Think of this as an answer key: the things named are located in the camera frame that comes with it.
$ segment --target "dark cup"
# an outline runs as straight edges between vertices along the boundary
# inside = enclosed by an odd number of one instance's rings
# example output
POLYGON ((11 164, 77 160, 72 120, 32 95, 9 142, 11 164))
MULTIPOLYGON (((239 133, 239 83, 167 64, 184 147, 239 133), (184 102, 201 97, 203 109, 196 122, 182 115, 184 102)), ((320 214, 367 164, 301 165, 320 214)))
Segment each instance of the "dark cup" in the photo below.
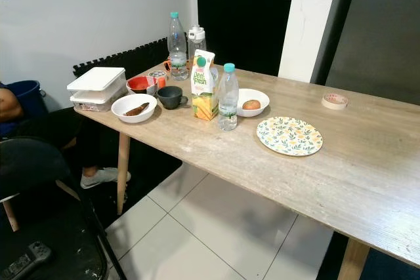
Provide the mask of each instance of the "dark cup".
POLYGON ((188 102, 188 98, 182 95, 182 89, 175 86, 168 86, 158 90, 157 97, 167 110, 174 110, 188 102))

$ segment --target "gray shoe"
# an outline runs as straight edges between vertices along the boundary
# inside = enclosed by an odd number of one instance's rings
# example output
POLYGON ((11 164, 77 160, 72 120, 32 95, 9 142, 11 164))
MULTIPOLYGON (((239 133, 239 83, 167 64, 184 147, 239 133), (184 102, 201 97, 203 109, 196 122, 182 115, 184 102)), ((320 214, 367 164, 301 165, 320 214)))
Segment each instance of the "gray shoe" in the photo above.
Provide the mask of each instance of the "gray shoe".
MULTIPOLYGON (((131 178, 130 172, 127 172, 127 181, 131 178)), ((117 182, 118 169, 115 167, 104 167, 103 169, 97 170, 94 176, 81 176, 80 186, 83 189, 95 187, 105 182, 117 182)))

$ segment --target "plastic water bottle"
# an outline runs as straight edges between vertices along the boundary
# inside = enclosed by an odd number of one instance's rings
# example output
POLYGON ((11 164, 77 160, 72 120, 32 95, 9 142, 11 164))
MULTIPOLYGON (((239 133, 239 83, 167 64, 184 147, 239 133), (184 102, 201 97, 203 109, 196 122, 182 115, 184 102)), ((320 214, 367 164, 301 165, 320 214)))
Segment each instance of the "plastic water bottle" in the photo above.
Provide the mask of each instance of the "plastic water bottle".
POLYGON ((188 78, 186 69, 186 40, 184 29, 178 19, 177 12, 171 12, 171 24, 168 35, 168 51, 171 60, 171 73, 174 80, 188 78))
POLYGON ((236 128, 238 98, 239 85, 235 74, 235 65, 225 64, 224 73, 219 83, 219 126, 223 131, 236 128))
POLYGON ((195 24, 188 30, 188 59, 190 65, 194 60, 196 49, 206 50, 205 47, 205 31, 198 24, 195 24))

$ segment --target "white tile floor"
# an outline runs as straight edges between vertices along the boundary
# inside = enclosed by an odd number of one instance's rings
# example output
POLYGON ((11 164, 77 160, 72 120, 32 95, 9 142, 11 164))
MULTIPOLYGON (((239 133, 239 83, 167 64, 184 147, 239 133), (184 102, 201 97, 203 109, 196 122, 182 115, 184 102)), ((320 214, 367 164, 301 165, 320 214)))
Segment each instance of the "white tile floor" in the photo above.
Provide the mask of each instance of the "white tile floor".
POLYGON ((129 280, 315 280, 332 236, 186 163, 107 232, 129 280))

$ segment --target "blue bottle cap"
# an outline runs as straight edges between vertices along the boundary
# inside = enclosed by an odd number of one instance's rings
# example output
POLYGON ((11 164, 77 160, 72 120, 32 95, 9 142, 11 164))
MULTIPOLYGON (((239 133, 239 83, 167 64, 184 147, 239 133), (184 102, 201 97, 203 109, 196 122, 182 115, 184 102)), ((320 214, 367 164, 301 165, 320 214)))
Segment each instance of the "blue bottle cap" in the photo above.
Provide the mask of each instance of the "blue bottle cap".
POLYGON ((235 71, 235 64, 229 62, 223 66, 225 72, 233 72, 235 71))

